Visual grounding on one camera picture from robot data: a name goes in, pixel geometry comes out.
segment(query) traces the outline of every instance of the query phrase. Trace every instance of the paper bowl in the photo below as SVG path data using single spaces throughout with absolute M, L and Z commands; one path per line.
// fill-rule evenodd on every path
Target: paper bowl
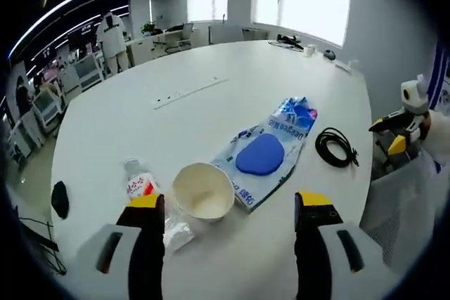
M 193 218 L 214 222 L 222 219 L 234 203 L 230 178 L 208 163 L 184 167 L 172 184 L 177 205 Z

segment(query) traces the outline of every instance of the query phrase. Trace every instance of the coiled cable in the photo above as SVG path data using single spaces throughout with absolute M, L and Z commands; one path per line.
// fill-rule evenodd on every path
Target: coiled cable
M 347 158 L 340 159 L 333 155 L 332 152 L 328 149 L 328 142 L 337 143 L 344 150 Z M 325 128 L 317 136 L 316 150 L 319 156 L 322 157 L 325 162 L 334 167 L 345 168 L 351 163 L 359 167 L 358 160 L 356 159 L 356 157 L 358 156 L 358 152 L 354 148 L 352 148 L 349 140 L 347 140 L 344 134 L 336 128 Z

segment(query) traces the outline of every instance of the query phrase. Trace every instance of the potted plant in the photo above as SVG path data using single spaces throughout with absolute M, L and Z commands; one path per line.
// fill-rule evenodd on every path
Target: potted plant
M 155 23 L 154 22 L 147 22 L 141 29 L 141 33 L 145 37 L 149 37 L 152 32 L 155 30 Z

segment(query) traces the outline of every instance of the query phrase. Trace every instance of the power strip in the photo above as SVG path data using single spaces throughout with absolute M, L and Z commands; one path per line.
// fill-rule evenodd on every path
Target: power strip
M 225 81 L 228 81 L 228 79 L 212 77 L 210 80 L 208 80 L 202 84 L 198 84 L 197 86 L 189 86 L 187 88 L 175 91 L 174 93 L 164 95 L 160 98 L 156 98 L 152 102 L 153 109 L 154 110 L 160 109 L 161 107 L 164 107 L 165 105 L 169 105 L 170 103 L 175 102 L 175 101 L 179 100 L 180 98 L 185 98 L 186 96 L 189 96 L 193 93 L 201 91 L 202 89 L 214 86 L 216 84 L 220 84 Z

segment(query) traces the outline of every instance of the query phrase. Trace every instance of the desk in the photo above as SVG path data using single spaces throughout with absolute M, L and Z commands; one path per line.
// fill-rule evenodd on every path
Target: desk
M 155 99 L 213 76 L 229 80 L 153 109 Z M 267 41 L 206 46 L 152 60 L 72 101 L 51 177 L 51 186 L 64 181 L 70 201 L 65 220 L 52 210 L 65 261 L 122 213 L 128 200 L 126 158 L 145 161 L 168 189 L 180 168 L 210 161 L 239 131 L 267 118 L 290 96 L 306 96 L 319 112 L 295 172 L 250 215 L 236 203 L 216 224 L 193 223 L 202 234 L 165 257 L 162 289 L 165 300 L 291 299 L 297 290 L 294 192 L 323 192 L 344 221 L 360 222 L 371 177 L 371 108 L 361 74 L 349 75 L 320 54 L 306 58 Z M 359 153 L 359 167 L 334 168 L 317 155 L 314 141 L 327 126 L 346 135 Z

